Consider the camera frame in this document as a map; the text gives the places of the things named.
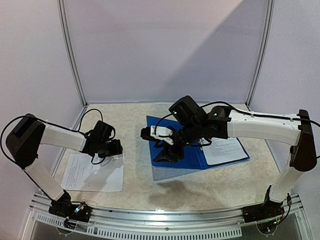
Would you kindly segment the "blue plastic clip folder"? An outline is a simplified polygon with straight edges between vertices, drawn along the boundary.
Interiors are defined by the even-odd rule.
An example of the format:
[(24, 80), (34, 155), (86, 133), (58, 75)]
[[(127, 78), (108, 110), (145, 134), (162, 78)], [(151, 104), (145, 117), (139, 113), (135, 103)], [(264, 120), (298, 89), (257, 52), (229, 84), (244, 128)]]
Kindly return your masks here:
[(149, 150), (150, 150), (152, 165), (154, 167), (205, 170), (209, 168), (230, 165), (237, 162), (248, 161), (248, 160), (241, 160), (241, 161), (236, 161), (236, 162), (231, 162), (226, 164), (207, 165), (202, 147), (187, 146), (183, 149), (184, 159), (179, 160), (178, 162), (154, 162), (153, 159), (160, 153), (161, 149), (158, 146), (156, 146), (155, 143), (150, 142)]

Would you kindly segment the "printed white paper sheet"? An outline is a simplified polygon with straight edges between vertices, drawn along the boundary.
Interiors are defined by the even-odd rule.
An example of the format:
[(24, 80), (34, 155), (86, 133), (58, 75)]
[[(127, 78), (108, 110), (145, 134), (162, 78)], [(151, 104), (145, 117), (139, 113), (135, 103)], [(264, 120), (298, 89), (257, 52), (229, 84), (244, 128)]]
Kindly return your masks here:
[(250, 156), (238, 138), (212, 138), (211, 144), (202, 146), (205, 161), (209, 166), (246, 161)]

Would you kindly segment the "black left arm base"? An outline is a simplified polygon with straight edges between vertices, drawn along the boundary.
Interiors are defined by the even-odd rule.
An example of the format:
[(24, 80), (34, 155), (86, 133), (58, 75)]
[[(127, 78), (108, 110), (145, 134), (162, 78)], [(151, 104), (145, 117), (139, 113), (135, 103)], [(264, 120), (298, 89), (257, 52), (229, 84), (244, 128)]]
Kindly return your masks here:
[(52, 215), (69, 220), (88, 223), (93, 208), (86, 202), (71, 201), (71, 196), (64, 191), (58, 200), (52, 200), (48, 212)]

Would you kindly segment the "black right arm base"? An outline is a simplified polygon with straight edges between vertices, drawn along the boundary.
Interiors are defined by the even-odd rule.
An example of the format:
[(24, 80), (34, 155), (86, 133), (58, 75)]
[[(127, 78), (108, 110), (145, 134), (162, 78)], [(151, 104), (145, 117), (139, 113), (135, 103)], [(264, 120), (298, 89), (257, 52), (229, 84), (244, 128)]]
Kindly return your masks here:
[(278, 225), (287, 218), (287, 216), (290, 213), (291, 205), (292, 205), (291, 195), (287, 193), (286, 201), (287, 201), (288, 210), (285, 213), (283, 202), (271, 201), (269, 196), (271, 187), (272, 187), (271, 185), (268, 187), (263, 203), (244, 206), (241, 208), (242, 217), (245, 223), (261, 221), (264, 219), (273, 219), (276, 216), (281, 215), (279, 220), (275, 220), (272, 223), (273, 225)]

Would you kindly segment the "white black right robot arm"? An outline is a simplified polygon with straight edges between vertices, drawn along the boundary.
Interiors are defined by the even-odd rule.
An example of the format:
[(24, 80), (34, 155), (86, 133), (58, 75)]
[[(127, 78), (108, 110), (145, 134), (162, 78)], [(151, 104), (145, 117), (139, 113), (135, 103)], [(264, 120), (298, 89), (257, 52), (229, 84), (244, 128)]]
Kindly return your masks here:
[(198, 105), (189, 95), (180, 98), (170, 108), (170, 115), (180, 124), (179, 130), (151, 126), (150, 136), (162, 142), (162, 151), (156, 162), (177, 162), (184, 158), (185, 147), (201, 139), (252, 138), (276, 141), (290, 146), (284, 170), (272, 183), (258, 213), (269, 218), (278, 210), (285, 195), (296, 185), (298, 179), (317, 165), (317, 154), (312, 125), (306, 110), (297, 114), (270, 114), (240, 110), (223, 101), (211, 102), (210, 112)]

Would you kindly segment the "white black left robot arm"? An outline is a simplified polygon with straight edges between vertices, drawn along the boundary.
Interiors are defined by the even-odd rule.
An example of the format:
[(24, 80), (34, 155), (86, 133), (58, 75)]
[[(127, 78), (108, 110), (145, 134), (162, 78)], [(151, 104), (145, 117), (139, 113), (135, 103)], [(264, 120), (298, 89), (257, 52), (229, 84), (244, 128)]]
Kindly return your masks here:
[(39, 157), (43, 146), (68, 149), (91, 158), (105, 159), (123, 153), (115, 128), (99, 120), (93, 129), (83, 132), (45, 121), (33, 114), (20, 115), (6, 124), (0, 134), (3, 155), (18, 166), (52, 201), (63, 216), (74, 213), (70, 195), (49, 173)]

